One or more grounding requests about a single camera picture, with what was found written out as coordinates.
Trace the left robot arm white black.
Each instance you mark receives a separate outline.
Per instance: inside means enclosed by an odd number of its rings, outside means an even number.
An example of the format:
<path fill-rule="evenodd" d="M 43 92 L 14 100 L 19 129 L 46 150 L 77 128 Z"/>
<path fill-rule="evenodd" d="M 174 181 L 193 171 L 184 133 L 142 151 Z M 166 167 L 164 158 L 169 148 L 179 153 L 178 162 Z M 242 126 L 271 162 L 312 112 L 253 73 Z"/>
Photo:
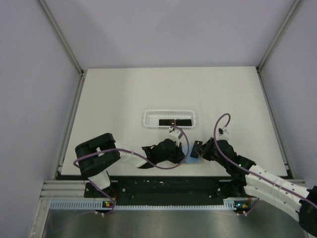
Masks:
<path fill-rule="evenodd" d="M 115 163 L 124 163 L 138 169 L 158 168 L 162 162 L 171 162 L 176 167 L 182 164 L 188 153 L 184 153 L 179 139 L 165 139 L 157 145 L 137 147 L 134 149 L 116 141 L 111 133 L 88 140 L 75 148 L 77 159 L 73 165 L 79 168 L 81 176 L 87 179 L 100 196 L 108 196 L 112 192 L 112 184 L 107 172 Z"/>

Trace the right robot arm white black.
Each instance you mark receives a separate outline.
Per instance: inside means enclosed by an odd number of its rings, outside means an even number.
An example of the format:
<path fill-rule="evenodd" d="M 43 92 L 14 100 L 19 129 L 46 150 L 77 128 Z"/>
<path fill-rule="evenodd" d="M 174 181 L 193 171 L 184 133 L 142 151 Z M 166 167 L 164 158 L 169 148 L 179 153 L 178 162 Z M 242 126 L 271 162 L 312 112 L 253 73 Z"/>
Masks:
<path fill-rule="evenodd" d="M 219 163 L 232 178 L 231 190 L 259 198 L 280 209 L 309 234 L 317 235 L 317 188 L 296 185 L 238 155 L 227 140 L 210 138 L 195 148 L 203 159 Z"/>

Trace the beige card holder wallet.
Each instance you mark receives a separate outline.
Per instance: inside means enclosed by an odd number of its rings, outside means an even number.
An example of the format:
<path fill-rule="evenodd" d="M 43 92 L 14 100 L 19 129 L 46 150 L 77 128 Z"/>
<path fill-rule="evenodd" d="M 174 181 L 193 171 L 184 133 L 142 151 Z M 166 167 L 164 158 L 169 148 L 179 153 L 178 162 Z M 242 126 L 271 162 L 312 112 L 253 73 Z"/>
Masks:
<path fill-rule="evenodd" d="M 189 154 L 188 156 L 186 157 L 186 160 L 184 161 L 183 164 L 186 164 L 186 165 L 198 165 L 198 164 L 203 164 L 203 159 L 198 156 L 197 158 L 194 158 L 191 156 L 191 152 L 192 152 L 192 149 L 193 149 L 193 145 L 190 145 L 189 147 Z"/>

